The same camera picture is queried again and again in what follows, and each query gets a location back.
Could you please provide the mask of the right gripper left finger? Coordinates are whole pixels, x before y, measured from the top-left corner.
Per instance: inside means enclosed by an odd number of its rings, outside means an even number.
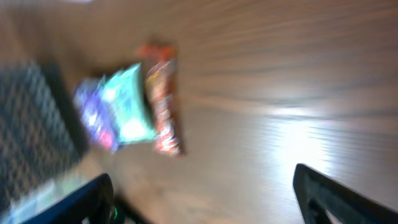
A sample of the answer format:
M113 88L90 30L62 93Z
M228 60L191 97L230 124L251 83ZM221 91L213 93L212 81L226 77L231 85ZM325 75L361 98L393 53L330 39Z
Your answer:
M24 224L109 224L113 197L110 176L101 174Z

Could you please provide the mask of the teal wrapped snack packet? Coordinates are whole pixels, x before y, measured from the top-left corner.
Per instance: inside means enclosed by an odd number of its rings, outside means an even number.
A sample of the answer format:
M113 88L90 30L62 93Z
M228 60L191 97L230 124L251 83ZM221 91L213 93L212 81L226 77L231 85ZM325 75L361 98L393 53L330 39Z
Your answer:
M155 129L147 107L141 64L118 70L103 86L102 99L110 105L118 141L152 141Z

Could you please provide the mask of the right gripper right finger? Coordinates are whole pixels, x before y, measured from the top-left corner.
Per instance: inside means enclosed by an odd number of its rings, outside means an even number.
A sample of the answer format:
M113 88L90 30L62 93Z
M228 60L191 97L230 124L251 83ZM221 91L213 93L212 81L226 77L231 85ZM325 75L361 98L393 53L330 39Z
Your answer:
M397 223L397 212L370 200L305 164L295 167L293 187L306 224Z

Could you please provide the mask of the grey plastic mesh basket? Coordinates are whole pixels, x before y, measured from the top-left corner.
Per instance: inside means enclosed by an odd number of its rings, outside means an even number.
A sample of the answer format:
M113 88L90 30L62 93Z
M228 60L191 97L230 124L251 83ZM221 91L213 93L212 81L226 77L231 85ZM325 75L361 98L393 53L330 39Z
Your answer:
M72 168L87 149L56 64L1 67L1 212Z

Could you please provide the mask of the purple square snack packet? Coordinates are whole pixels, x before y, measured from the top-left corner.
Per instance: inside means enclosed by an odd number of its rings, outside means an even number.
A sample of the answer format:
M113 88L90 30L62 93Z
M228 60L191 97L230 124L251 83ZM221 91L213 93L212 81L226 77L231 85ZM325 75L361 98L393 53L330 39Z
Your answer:
M78 110L90 143L115 152L119 147L107 102L102 99L103 79L85 79L73 92L73 103Z

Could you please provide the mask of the orange Top snack bar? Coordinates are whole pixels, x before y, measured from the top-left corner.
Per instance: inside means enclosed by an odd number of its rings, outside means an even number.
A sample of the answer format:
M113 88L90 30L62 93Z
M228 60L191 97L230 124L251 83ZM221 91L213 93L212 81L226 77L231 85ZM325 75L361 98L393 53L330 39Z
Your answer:
M178 98L177 51L172 44L147 42L138 51L144 63L146 97L156 131L155 150L168 156L185 154Z

